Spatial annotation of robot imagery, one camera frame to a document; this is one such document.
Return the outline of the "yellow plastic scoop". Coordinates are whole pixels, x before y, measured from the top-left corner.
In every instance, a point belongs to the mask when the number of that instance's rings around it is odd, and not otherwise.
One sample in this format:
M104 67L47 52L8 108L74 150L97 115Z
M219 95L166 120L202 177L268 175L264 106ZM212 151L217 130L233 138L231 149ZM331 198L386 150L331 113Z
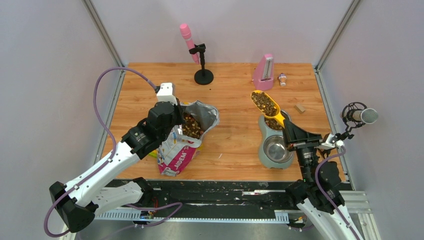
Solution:
M281 114L280 106L266 92L254 90L251 92L250 98L265 118L274 119L283 128L285 127L284 120L286 118Z

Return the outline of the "pet food bag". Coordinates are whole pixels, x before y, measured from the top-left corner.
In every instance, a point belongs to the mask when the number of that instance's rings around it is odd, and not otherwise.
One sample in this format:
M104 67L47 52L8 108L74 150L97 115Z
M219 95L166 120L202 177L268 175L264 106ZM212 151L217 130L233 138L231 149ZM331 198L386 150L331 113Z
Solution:
M204 138L220 122L219 110L199 100L181 104L183 120L156 150L161 175L175 177L200 153Z

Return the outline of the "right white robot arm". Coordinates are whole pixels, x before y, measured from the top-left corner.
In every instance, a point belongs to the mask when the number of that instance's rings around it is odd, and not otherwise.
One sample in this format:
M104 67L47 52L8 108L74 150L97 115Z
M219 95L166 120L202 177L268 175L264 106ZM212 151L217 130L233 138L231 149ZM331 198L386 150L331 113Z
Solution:
M328 240L361 240L345 200L337 189L341 183L333 158L346 153L345 139L353 136L308 132L289 119L280 120L285 147L295 152L302 178L286 188L286 204L303 211L312 225Z

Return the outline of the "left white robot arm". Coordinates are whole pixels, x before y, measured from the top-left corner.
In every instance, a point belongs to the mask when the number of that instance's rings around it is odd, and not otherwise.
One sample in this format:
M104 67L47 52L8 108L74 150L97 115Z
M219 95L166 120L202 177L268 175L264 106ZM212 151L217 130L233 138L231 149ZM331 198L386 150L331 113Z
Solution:
M136 126L122 137L112 151L86 172L68 181L53 183L49 193L53 206L67 226L77 233L86 228L95 217L125 205L149 206L153 201L153 188L142 177L105 190L104 187L117 175L153 150L159 148L173 127L183 123L179 103L157 102Z

